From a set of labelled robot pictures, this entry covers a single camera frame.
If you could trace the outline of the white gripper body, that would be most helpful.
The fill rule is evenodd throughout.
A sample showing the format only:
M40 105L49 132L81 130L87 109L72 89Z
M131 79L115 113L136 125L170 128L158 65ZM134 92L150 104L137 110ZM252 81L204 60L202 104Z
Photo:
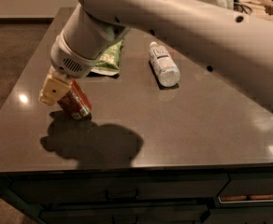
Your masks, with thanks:
M58 35L50 51L52 66L70 77L86 77L95 65L95 60L88 60L78 55L65 42L62 35Z

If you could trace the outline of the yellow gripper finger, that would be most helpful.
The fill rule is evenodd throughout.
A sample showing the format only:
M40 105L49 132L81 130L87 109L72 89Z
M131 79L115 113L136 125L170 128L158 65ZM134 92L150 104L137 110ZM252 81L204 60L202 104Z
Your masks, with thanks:
M53 66L46 75L38 100L45 105L54 105L71 89L71 79Z

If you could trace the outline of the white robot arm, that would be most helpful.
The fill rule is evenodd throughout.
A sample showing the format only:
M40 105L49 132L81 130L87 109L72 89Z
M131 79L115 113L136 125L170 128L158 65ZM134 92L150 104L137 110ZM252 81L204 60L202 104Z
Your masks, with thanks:
M135 28L211 67L273 113L273 22L198 0L78 1L52 45L40 102L54 105L72 78L86 77L100 55Z

